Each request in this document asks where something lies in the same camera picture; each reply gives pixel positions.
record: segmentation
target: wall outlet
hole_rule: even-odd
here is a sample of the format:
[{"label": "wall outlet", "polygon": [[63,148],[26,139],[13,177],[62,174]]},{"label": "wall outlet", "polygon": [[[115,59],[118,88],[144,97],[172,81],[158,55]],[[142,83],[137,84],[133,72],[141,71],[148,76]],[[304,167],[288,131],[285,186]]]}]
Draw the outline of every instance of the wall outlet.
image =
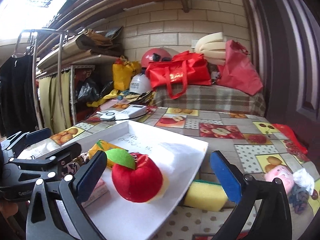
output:
[{"label": "wall outlet", "polygon": [[191,48],[195,49],[196,48],[196,44],[199,40],[191,40]]}]

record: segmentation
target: yellow sponge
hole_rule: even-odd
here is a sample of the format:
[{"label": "yellow sponge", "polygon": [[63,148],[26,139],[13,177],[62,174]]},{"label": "yellow sponge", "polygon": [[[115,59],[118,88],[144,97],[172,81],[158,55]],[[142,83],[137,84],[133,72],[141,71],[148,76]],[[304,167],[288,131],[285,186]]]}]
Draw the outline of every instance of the yellow sponge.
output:
[{"label": "yellow sponge", "polygon": [[218,212],[228,197],[221,185],[209,181],[193,181],[188,189],[184,204],[189,207]]}]

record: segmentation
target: red plastic bag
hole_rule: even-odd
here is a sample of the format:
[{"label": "red plastic bag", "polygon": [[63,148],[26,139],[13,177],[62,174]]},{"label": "red plastic bag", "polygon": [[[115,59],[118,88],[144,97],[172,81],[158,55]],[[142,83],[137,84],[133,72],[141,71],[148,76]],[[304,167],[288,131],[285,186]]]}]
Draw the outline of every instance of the red plastic bag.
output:
[{"label": "red plastic bag", "polygon": [[259,92],[262,82],[247,55],[247,49],[239,42],[227,41],[226,63],[218,65],[221,78],[217,85],[238,89],[251,96]]},{"label": "red plastic bag", "polygon": [[272,125],[291,140],[291,142],[285,141],[289,153],[297,153],[299,151],[305,155],[308,153],[308,150],[299,143],[293,130],[289,126],[278,123],[273,123]]},{"label": "red plastic bag", "polygon": [[[171,99],[179,98],[187,90],[187,85],[211,85],[211,76],[207,68],[207,60],[203,54],[189,51],[175,55],[169,62],[149,62],[146,76],[152,88],[167,85]],[[182,83],[182,91],[172,94],[172,83]]]}]

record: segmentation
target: white helmet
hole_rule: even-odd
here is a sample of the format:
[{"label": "white helmet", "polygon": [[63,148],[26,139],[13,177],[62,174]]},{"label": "white helmet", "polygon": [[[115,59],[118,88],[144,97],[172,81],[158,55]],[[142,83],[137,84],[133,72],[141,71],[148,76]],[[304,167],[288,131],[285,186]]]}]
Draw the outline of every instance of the white helmet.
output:
[{"label": "white helmet", "polygon": [[130,92],[141,95],[151,90],[152,87],[150,80],[147,78],[145,74],[138,74],[132,78],[129,88]]}]

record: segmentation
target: fruit print tablecloth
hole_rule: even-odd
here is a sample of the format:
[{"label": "fruit print tablecloth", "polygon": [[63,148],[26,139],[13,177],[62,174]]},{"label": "fruit print tablecloth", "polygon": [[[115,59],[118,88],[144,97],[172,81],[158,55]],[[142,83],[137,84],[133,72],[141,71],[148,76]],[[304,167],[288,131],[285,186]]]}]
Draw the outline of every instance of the fruit print tablecloth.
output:
[{"label": "fruit print tablecloth", "polygon": [[[75,125],[79,132],[65,144],[76,141],[97,131],[114,125],[115,122],[101,122],[99,114]],[[252,174],[255,179],[264,180],[264,173],[278,164],[286,165],[292,172],[305,168],[315,180],[317,195],[309,197],[308,204],[301,214],[296,214],[290,204],[292,217],[292,239],[298,239],[307,228],[320,207],[320,175],[314,164],[303,154],[293,151],[292,142],[274,129],[265,118],[245,114],[150,107],[150,112],[138,122],[157,126],[209,143],[207,155],[199,170],[199,179],[217,182],[217,177],[209,164],[209,156],[220,150],[226,159],[244,174]],[[52,139],[32,145],[24,151],[24,156],[36,150],[37,156],[57,149],[60,146]],[[244,231],[249,230],[259,209],[260,201],[246,222]],[[167,222],[154,236],[154,239],[207,240],[212,238],[230,215],[234,204],[227,202],[220,212],[201,211],[178,206]]]}]

